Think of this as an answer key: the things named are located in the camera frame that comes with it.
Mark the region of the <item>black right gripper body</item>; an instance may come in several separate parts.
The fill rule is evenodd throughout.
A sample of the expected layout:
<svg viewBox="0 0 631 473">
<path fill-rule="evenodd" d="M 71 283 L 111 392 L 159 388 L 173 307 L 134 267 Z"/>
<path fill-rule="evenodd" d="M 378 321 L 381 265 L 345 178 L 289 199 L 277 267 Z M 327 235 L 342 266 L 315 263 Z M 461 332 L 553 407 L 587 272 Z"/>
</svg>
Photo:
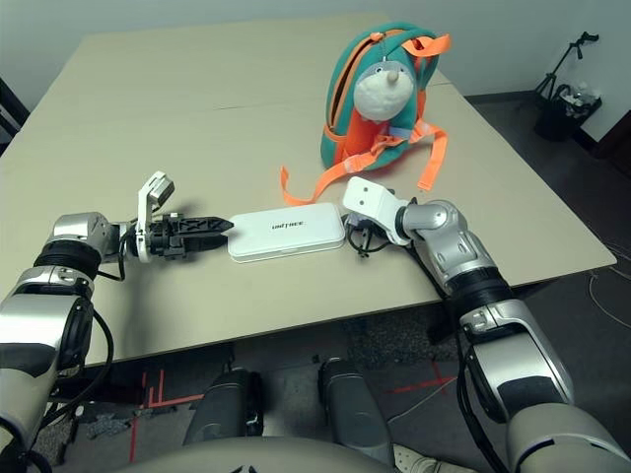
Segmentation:
<svg viewBox="0 0 631 473">
<path fill-rule="evenodd" d="M 369 257 L 389 246 L 385 231 L 371 220 L 345 216 L 344 230 L 346 241 L 359 257 Z"/>
</svg>

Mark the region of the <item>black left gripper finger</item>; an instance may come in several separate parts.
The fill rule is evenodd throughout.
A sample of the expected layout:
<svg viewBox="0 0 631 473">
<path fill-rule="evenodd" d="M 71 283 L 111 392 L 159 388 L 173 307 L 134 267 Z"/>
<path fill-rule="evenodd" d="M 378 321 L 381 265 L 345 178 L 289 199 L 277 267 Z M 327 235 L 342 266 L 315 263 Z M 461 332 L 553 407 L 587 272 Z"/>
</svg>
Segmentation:
<svg viewBox="0 0 631 473">
<path fill-rule="evenodd" d="M 182 237 L 186 252 L 203 252 L 220 248 L 228 242 L 228 237 L 216 233 L 186 234 Z"/>
<path fill-rule="evenodd" d="M 218 217 L 183 218 L 179 221 L 179 234 L 181 236 L 220 236 L 232 227 L 232 222 Z"/>
</svg>

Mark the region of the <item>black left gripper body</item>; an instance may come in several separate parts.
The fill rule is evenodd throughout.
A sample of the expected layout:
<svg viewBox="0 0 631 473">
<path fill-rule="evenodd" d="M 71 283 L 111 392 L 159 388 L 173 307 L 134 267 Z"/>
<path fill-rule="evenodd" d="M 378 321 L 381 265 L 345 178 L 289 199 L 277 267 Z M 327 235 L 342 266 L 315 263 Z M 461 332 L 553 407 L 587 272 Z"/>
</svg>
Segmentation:
<svg viewBox="0 0 631 473">
<path fill-rule="evenodd" d="M 185 247 L 178 235 L 183 214 L 162 215 L 150 225 L 147 248 L 150 256 L 160 256 L 168 260 L 183 259 Z"/>
</svg>

